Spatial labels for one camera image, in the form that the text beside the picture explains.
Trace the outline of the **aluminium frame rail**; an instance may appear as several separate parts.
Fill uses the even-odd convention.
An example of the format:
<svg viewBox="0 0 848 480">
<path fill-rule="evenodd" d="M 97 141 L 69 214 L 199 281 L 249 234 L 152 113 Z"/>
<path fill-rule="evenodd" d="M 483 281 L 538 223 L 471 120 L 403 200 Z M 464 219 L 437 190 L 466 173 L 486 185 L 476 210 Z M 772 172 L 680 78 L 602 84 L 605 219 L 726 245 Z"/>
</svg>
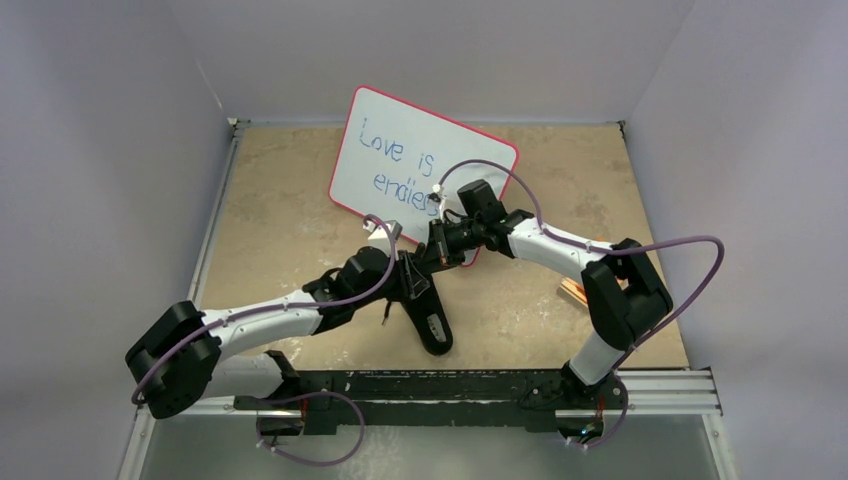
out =
<svg viewBox="0 0 848 480">
<path fill-rule="evenodd" d="M 450 212 L 444 220 L 454 221 L 463 212 L 464 210 L 462 212 Z M 540 222 L 544 223 L 539 209 L 528 212 L 534 214 Z M 371 219 L 375 222 L 385 222 L 373 215 L 367 216 L 365 221 Z M 588 241 L 593 246 L 599 246 L 604 243 L 600 241 Z M 642 251 L 648 256 L 649 247 L 642 244 L 640 246 Z M 389 248 L 381 249 L 387 249 L 391 253 L 401 250 L 397 246 L 397 241 Z M 684 371 L 658 371 L 653 373 L 621 372 L 619 369 L 621 363 L 638 346 L 674 321 L 680 313 L 681 308 L 673 303 L 671 312 L 656 327 L 637 340 L 634 347 L 625 354 L 624 358 L 615 365 L 614 370 L 611 372 L 621 379 L 628 392 L 628 408 L 624 416 L 628 414 L 703 415 L 718 409 L 719 400 L 714 382 L 705 373 Z M 211 396 L 198 400 L 193 406 L 184 411 L 190 410 L 197 403 L 207 398 L 229 396 L 233 398 L 234 406 L 235 398 L 238 395 L 272 393 L 278 385 L 277 379 L 282 370 L 275 364 L 271 357 L 272 352 L 279 351 L 268 349 L 268 344 L 258 346 L 264 350 L 257 357 L 249 358 L 246 356 L 245 351 L 221 363 L 218 373 L 223 378 L 222 384 L 212 388 Z"/>
</svg>

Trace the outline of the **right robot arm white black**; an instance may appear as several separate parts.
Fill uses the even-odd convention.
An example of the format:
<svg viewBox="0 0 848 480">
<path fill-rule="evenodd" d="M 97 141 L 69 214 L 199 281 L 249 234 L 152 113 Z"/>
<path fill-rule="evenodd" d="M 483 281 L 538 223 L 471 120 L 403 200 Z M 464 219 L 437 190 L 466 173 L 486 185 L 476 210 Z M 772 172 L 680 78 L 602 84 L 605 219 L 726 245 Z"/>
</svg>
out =
<svg viewBox="0 0 848 480">
<path fill-rule="evenodd" d="M 561 392 L 576 407 L 596 399 L 615 365 L 672 310 L 671 296 L 638 242 L 593 246 L 548 227 L 532 213 L 507 211 L 491 186 L 475 180 L 458 191 L 456 220 L 433 219 L 422 251 L 435 271 L 459 265 L 484 247 L 546 267 L 575 281 L 586 296 L 593 331 L 561 370 Z"/>
</svg>

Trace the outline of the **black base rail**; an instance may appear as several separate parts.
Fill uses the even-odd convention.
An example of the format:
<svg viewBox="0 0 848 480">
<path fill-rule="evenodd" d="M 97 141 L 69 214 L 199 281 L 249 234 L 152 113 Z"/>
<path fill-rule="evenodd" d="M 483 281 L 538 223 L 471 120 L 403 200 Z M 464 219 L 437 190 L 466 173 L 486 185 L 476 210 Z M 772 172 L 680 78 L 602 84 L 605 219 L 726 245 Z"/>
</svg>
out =
<svg viewBox="0 0 848 480">
<path fill-rule="evenodd" d="M 602 437 L 628 408 L 623 382 L 610 373 L 583 387 L 566 368 L 484 370 L 295 370 L 280 352 L 282 372 L 270 394 L 242 394 L 238 411 L 259 414 L 261 433 L 282 432 L 283 412 L 308 435 L 342 425 L 512 427 L 585 442 Z"/>
</svg>

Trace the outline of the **black shoe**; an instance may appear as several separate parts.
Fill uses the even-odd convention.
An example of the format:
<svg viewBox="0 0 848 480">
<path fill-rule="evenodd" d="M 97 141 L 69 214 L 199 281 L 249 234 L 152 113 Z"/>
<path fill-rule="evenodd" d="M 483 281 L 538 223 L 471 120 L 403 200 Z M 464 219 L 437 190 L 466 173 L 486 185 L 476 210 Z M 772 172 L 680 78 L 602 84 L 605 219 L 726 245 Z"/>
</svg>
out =
<svg viewBox="0 0 848 480">
<path fill-rule="evenodd" d="M 435 294 L 428 295 L 423 300 L 400 304 L 429 354 L 441 356 L 451 350 L 453 334 L 437 288 Z"/>
</svg>

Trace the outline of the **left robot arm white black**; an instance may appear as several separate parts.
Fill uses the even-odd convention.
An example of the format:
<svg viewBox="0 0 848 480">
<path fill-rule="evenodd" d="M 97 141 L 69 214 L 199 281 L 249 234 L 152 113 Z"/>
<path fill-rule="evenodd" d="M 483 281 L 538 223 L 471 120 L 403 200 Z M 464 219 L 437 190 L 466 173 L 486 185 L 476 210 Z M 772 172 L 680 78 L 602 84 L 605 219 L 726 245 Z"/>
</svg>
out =
<svg viewBox="0 0 848 480">
<path fill-rule="evenodd" d="M 400 305 L 425 350 L 443 355 L 453 334 L 433 280 L 440 267 L 423 250 L 391 253 L 365 246 L 342 266 L 277 299 L 223 310 L 177 302 L 125 355 L 136 382 L 131 401 L 147 406 L 157 419 L 172 417 L 211 396 L 223 382 L 219 366 L 229 358 L 276 340 L 339 328 L 381 300 Z"/>
</svg>

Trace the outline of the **pink framed whiteboard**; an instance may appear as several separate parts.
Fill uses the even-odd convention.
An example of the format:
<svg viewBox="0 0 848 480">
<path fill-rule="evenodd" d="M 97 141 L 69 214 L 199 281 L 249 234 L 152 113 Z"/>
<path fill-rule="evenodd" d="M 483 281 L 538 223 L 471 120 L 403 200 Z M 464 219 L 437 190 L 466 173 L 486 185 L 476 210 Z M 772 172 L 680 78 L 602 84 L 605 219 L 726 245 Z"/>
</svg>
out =
<svg viewBox="0 0 848 480">
<path fill-rule="evenodd" d="M 513 144 L 369 86 L 358 87 L 344 127 L 328 196 L 364 216 L 395 220 L 404 237 L 424 242 L 439 207 L 462 212 L 456 192 L 486 180 L 501 198 L 519 159 Z"/>
</svg>

